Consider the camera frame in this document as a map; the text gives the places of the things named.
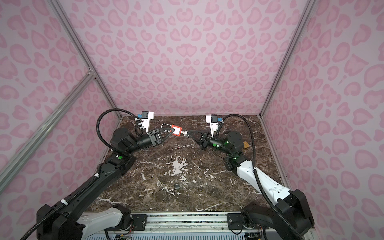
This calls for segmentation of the red padlock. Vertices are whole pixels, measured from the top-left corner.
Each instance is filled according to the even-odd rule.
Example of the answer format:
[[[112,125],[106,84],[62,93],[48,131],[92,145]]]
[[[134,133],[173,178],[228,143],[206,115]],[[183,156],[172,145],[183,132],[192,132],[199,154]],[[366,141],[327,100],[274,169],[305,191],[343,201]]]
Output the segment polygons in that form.
[[[182,127],[176,126],[176,125],[170,125],[170,124],[162,124],[162,128],[173,128],[173,135],[174,136],[180,136],[182,134]]]

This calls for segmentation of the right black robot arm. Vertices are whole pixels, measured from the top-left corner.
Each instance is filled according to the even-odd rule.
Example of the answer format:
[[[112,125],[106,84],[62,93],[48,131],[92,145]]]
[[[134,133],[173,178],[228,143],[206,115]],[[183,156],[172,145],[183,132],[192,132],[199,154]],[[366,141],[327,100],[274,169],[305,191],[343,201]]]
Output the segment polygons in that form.
[[[282,186],[257,168],[243,153],[244,142],[239,132],[231,131],[223,139],[202,131],[188,131],[184,135],[203,150],[212,148],[225,153],[226,169],[254,187],[266,200],[267,207],[251,203],[241,210],[244,227],[272,228],[283,240],[302,240],[314,227],[306,195]]]

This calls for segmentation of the brass padlock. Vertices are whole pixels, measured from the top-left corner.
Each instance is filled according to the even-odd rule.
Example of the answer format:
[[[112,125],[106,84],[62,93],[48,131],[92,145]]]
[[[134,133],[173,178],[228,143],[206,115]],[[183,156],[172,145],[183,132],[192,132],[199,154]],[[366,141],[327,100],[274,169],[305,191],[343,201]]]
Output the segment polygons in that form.
[[[251,147],[251,145],[248,142],[244,141],[244,148],[248,149],[250,147]]]

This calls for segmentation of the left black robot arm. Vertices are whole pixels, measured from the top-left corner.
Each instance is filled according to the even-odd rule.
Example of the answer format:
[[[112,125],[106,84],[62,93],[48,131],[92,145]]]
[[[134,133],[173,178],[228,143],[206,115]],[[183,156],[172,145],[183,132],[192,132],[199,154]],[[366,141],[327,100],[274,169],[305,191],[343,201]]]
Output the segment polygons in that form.
[[[111,144],[113,155],[100,164],[96,173],[54,206],[44,205],[38,210],[37,222],[21,238],[37,233],[39,240],[81,240],[87,224],[78,221],[89,205],[110,185],[124,176],[136,161],[134,152],[161,145],[174,133],[174,128],[155,128],[134,137],[126,128],[114,131]]]

